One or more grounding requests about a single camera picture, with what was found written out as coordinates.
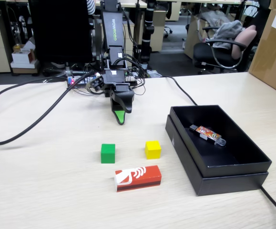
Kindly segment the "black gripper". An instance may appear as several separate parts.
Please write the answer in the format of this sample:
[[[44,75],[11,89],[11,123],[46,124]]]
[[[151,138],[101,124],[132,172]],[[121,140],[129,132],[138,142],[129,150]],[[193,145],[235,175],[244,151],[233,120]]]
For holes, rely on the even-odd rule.
[[[125,81],[124,70],[105,70],[103,78],[105,97],[110,97],[112,113],[118,124],[123,125],[125,113],[132,112],[134,91]]]

